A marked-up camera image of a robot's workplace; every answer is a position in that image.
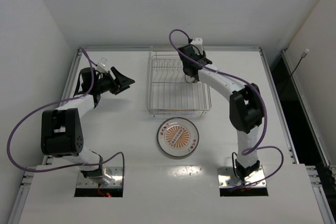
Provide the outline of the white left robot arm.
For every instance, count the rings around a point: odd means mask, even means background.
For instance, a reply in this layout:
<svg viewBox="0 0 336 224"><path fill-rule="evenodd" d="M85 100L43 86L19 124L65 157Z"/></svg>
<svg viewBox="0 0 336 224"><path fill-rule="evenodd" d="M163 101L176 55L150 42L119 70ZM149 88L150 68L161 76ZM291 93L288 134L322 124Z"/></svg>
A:
<svg viewBox="0 0 336 224"><path fill-rule="evenodd" d="M117 95L134 83L115 67L81 69L73 100L42 113L42 153L78 164L83 177L97 184L111 183L111 170L103 166L103 158L84 145L81 118L97 107L103 93Z"/></svg>

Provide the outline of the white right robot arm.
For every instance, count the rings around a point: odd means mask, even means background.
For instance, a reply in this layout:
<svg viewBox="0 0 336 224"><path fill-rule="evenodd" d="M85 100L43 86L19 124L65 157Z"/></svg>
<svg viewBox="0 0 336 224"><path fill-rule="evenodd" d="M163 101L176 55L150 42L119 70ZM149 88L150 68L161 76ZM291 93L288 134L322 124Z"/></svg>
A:
<svg viewBox="0 0 336 224"><path fill-rule="evenodd" d="M229 119L237 130L238 154L235 159L236 177L244 181L260 166L255 146L258 142L259 126L264 112L259 97L255 94L258 86L243 85L231 77L220 74L212 61L195 46L178 48L183 63L183 72L197 81L207 84L229 102Z"/></svg>

